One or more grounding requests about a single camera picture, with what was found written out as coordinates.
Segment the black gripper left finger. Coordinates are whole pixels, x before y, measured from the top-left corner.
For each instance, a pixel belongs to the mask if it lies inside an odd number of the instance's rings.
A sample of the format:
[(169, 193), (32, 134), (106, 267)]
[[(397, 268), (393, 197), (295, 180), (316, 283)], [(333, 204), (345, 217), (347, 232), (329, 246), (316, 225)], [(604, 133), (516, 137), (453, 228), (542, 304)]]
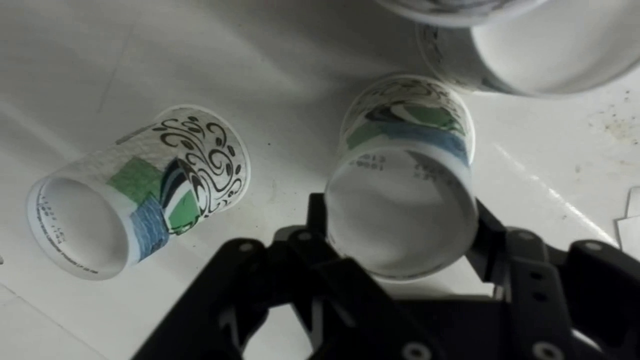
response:
[(308, 197), (306, 235), (312, 242), (324, 245), (327, 232), (325, 201), (321, 193)]

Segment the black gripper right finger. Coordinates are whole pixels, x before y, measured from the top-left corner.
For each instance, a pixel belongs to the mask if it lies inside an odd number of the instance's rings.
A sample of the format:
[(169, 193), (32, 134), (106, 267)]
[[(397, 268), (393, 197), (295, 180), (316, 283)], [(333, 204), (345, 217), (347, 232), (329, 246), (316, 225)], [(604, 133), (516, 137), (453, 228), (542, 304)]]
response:
[(478, 207), (478, 231), (466, 261), (484, 285), (491, 285), (494, 301), (509, 298), (509, 265), (505, 252), (505, 226), (481, 204)]

